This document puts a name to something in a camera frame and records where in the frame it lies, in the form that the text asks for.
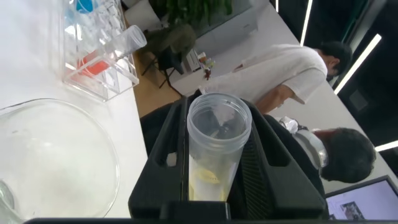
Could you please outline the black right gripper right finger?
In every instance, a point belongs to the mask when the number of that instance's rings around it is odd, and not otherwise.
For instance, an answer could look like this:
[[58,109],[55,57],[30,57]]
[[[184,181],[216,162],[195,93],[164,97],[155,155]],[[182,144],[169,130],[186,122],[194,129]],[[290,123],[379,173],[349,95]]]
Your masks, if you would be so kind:
[[275,118],[251,103],[252,129],[228,196],[232,218],[326,218],[318,171]]

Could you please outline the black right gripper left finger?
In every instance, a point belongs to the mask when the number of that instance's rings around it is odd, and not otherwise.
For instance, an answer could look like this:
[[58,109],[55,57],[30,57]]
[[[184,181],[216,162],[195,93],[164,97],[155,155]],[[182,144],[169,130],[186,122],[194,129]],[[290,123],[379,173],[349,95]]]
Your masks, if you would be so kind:
[[144,118],[148,159],[128,200],[133,218],[158,218],[162,206],[188,199],[188,107],[183,97]]

